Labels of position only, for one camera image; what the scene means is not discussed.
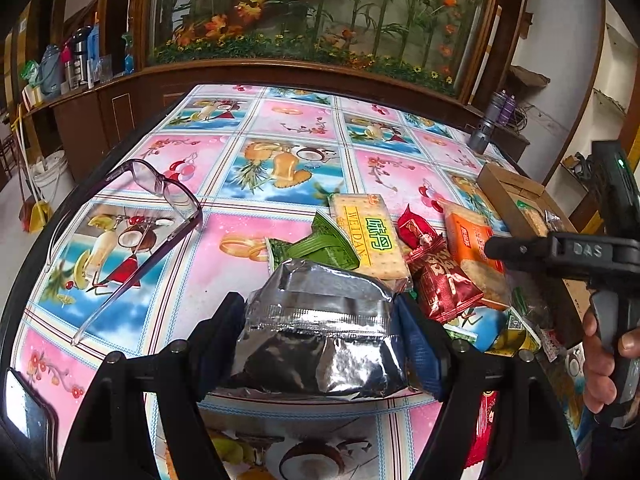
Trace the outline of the person's right hand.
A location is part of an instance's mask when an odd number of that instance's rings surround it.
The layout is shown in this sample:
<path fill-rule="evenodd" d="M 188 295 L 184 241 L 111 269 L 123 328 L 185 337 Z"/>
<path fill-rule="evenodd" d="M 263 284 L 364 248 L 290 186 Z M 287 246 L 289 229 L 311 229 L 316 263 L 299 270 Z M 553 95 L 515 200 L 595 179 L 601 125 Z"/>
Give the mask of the person's right hand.
<path fill-rule="evenodd" d="M 612 353 L 607 352 L 597 335 L 598 323 L 592 312 L 588 311 L 582 320 L 584 339 L 582 346 L 585 352 L 584 375 L 586 380 L 584 397 L 585 406 L 592 414 L 599 414 L 605 405 L 611 405 L 617 394 L 611 375 L 615 363 Z M 627 359 L 639 359 L 639 327 L 620 337 L 618 351 Z M 639 390 L 631 410 L 631 420 L 639 415 Z"/>

